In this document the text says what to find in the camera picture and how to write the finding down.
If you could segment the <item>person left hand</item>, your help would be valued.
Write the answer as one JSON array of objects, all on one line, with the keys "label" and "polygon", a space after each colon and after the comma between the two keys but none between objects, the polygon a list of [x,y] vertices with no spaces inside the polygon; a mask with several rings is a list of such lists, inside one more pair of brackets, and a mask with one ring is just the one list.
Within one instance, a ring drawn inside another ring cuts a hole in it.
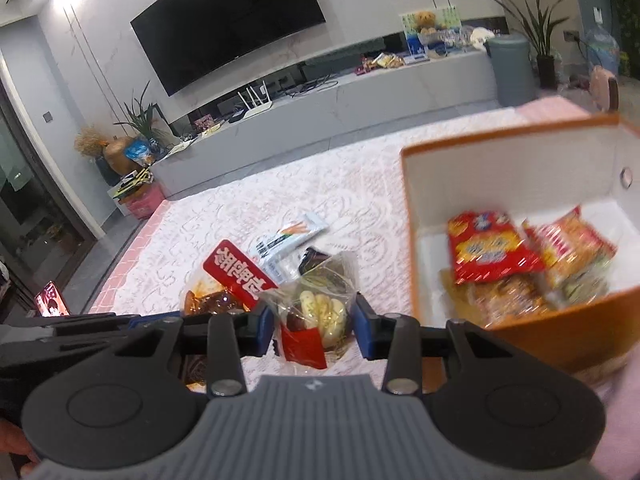
[{"label": "person left hand", "polygon": [[2,453],[26,457],[29,466],[38,464],[38,458],[27,441],[23,430],[13,425],[12,422],[7,422],[4,419],[0,420],[0,441]]}]

